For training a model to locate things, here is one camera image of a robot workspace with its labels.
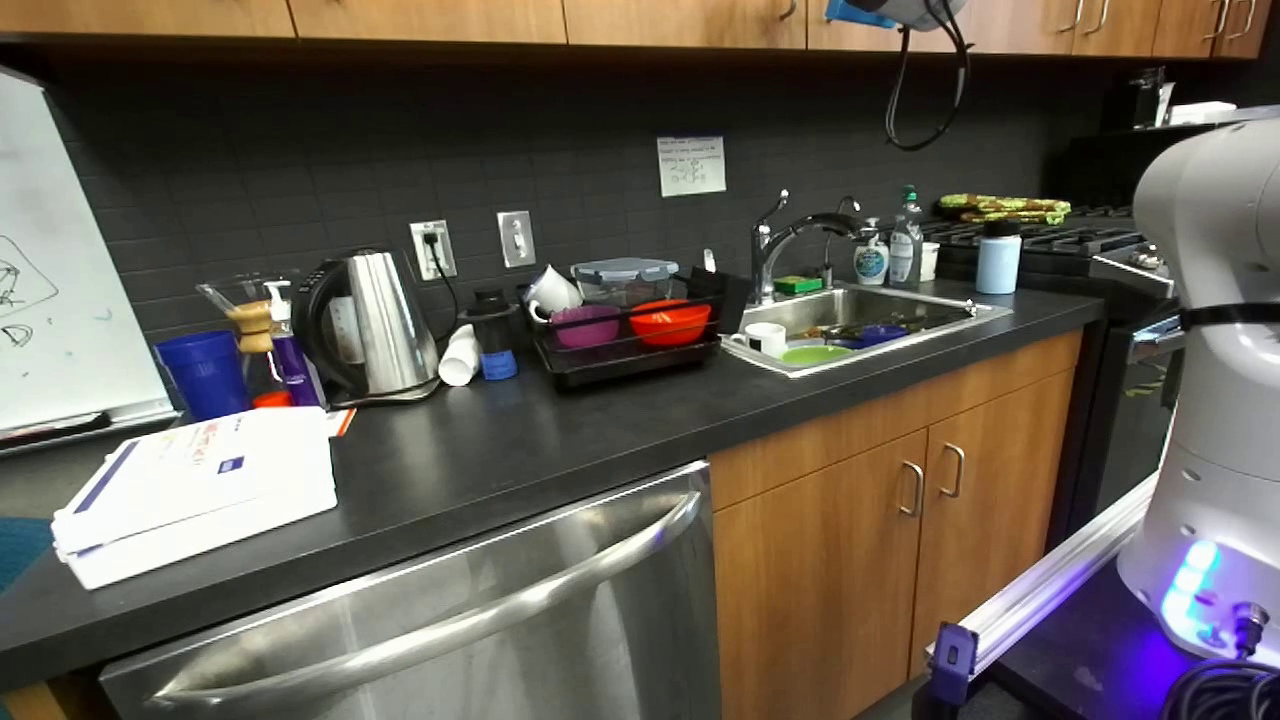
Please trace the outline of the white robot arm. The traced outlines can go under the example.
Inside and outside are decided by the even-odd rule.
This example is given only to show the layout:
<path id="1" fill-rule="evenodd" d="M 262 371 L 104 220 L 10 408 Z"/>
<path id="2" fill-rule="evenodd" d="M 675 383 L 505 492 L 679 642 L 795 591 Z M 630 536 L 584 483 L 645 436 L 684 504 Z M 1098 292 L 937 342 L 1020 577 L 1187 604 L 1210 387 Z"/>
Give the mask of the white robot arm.
<path id="1" fill-rule="evenodd" d="M 1280 114 L 1165 147 L 1133 216 L 1173 272 L 1185 367 L 1116 572 L 1180 649 L 1280 664 Z"/>

